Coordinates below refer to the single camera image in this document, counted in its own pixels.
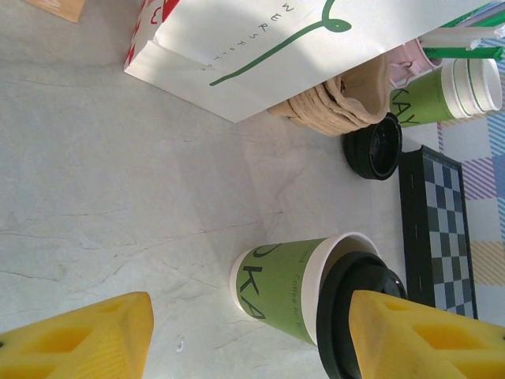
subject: yellow foam piece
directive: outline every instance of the yellow foam piece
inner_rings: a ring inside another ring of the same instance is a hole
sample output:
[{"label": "yellow foam piece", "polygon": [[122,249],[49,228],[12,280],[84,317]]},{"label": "yellow foam piece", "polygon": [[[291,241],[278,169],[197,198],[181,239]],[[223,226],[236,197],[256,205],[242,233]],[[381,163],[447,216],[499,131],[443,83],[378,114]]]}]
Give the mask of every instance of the yellow foam piece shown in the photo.
[{"label": "yellow foam piece", "polygon": [[355,291],[349,323],[363,379],[504,379],[505,328]]},{"label": "yellow foam piece", "polygon": [[142,378],[154,319],[133,292],[0,334],[0,379]]}]

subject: black lid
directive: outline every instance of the black lid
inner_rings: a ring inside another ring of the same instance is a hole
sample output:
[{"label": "black lid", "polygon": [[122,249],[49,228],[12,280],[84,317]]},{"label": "black lid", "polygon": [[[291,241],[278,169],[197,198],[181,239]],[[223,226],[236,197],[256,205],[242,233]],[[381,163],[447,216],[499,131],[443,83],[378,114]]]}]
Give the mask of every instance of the black lid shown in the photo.
[{"label": "black lid", "polygon": [[386,180],[398,166],[402,139],[398,119],[387,113],[378,124],[345,134],[344,155],[349,166],[362,178]]},{"label": "black lid", "polygon": [[406,298],[398,276],[374,254],[351,252],[335,263],[321,289],[316,317],[321,362],[331,379],[361,379],[348,319],[355,290]]}]

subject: green stripe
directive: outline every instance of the green stripe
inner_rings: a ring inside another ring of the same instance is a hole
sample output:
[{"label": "green stripe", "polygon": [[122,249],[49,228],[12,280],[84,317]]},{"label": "green stripe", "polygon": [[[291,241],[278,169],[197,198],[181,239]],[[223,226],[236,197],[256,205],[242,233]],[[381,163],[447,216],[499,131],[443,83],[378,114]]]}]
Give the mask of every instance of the green stripe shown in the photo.
[{"label": "green stripe", "polygon": [[458,98],[459,105],[460,105],[460,106],[461,106],[461,108],[463,109],[463,112],[465,112],[465,113],[466,113],[466,115],[471,116],[471,114],[470,114],[470,113],[468,113],[468,112],[466,111],[466,109],[464,108],[464,106],[463,106],[463,102],[461,101],[461,98],[459,97],[459,93],[458,93],[458,86],[456,85],[456,72],[455,72],[455,71],[456,71],[456,69],[455,69],[455,66],[454,66],[454,64],[453,64],[453,66],[452,66],[452,79],[454,80],[454,86],[455,86],[454,88],[456,89],[456,97]]},{"label": "green stripe", "polygon": [[327,0],[326,1],[326,3],[324,4],[323,12],[321,14],[321,21],[317,21],[314,24],[306,26],[302,30],[294,33],[291,37],[288,37],[287,39],[282,41],[279,45],[273,47],[272,49],[270,49],[266,53],[262,54],[260,57],[254,59],[249,64],[241,67],[240,69],[238,69],[237,71],[234,71],[233,73],[225,75],[224,77],[220,77],[217,81],[213,81],[209,85],[214,86],[219,83],[223,83],[224,81],[227,81],[228,79],[231,79],[233,77],[238,77],[239,75],[242,75],[243,73],[249,71],[254,66],[259,65],[265,59],[270,58],[273,54],[278,53],[284,47],[290,45],[292,42],[294,42],[298,38],[311,32],[312,30],[316,30],[318,28],[324,27],[328,31],[333,32],[333,33],[347,32],[349,29],[352,28],[352,25],[350,23],[348,23],[347,21],[344,21],[344,20],[340,20],[338,18],[330,18],[331,7],[333,6],[334,3],[335,3],[335,0]]},{"label": "green stripe", "polygon": [[472,75],[470,74],[470,60],[466,61],[466,69],[468,70],[468,78],[470,79],[470,88],[472,89],[473,98],[475,99],[475,102],[477,103],[477,106],[479,107],[479,109],[485,113],[485,110],[482,109],[481,105],[479,104],[479,100],[477,99],[477,96],[475,95],[475,89],[473,89]]}]

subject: white paper bag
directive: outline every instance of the white paper bag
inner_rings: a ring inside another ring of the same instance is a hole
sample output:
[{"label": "white paper bag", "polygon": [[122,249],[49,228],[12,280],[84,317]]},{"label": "white paper bag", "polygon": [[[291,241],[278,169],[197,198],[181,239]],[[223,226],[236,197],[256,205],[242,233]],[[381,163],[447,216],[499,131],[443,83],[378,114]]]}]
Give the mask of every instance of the white paper bag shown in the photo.
[{"label": "white paper bag", "polygon": [[125,72],[233,122],[485,0],[146,0]]}]

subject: marble surface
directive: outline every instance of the marble surface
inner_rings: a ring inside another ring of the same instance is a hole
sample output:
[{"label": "marble surface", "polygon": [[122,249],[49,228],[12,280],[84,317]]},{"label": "marble surface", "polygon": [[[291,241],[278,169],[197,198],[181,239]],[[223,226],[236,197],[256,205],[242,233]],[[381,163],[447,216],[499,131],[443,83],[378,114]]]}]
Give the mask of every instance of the marble surface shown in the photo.
[{"label": "marble surface", "polygon": [[404,278],[398,176],[362,180],[338,138],[233,125],[124,74],[137,0],[88,0],[78,24],[0,1],[0,332],[148,291],[147,379],[326,377],[235,307],[231,265],[361,231]]}]

